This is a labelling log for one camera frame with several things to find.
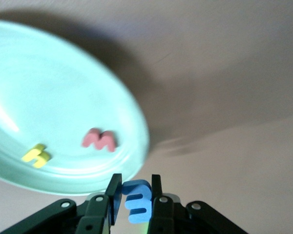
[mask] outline screw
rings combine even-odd
[[[160,198],[160,202],[162,202],[162,203],[166,203],[166,202],[168,202],[168,199],[167,199],[167,197],[161,197]]]
[[[66,208],[66,207],[69,207],[69,205],[70,205],[69,202],[63,202],[63,203],[61,204],[61,207]]]
[[[103,197],[102,196],[96,197],[96,201],[103,201]]]
[[[199,204],[197,204],[197,203],[193,203],[193,204],[191,205],[191,207],[192,207],[193,209],[195,209],[195,210],[199,210],[199,209],[201,209],[201,206],[200,206]]]
[[[86,230],[87,230],[87,231],[90,231],[90,230],[92,230],[92,228],[93,228],[93,226],[92,226],[92,225],[88,225],[88,226],[86,226]]]

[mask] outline pink foam letter m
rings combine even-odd
[[[97,150],[101,150],[104,146],[107,146],[107,149],[110,152],[114,152],[116,148],[114,134],[112,131],[105,131],[100,134],[99,129],[91,128],[84,137],[82,145],[84,147],[89,147],[92,143]]]

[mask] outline metal screw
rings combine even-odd
[[[93,228],[93,226],[92,226],[92,225],[88,225],[88,226],[86,226],[86,230],[87,230],[87,231],[90,231],[90,230],[92,230],[92,228]]]
[[[66,207],[69,207],[69,205],[70,205],[69,202],[63,202],[63,203],[61,204],[61,207],[66,208]]]
[[[96,201],[103,201],[103,197],[102,196],[96,197]]]
[[[162,202],[162,203],[166,203],[166,202],[168,202],[168,199],[167,199],[167,197],[161,197],[160,198],[160,202]]]
[[[191,207],[192,207],[193,209],[195,209],[195,210],[199,210],[199,209],[201,209],[201,206],[200,206],[199,204],[197,204],[197,203],[193,203],[193,204],[191,205]]]

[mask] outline light green plate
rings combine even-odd
[[[110,152],[82,142],[92,128],[114,134]],[[106,67],[67,41],[0,21],[0,178],[31,190],[86,195],[105,190],[113,173],[129,180],[148,152],[145,118]],[[23,156],[46,146],[35,168]]]

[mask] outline paper plate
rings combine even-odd
[[[131,93],[92,56],[46,32],[0,21],[0,178],[86,195],[129,180],[148,151]]]

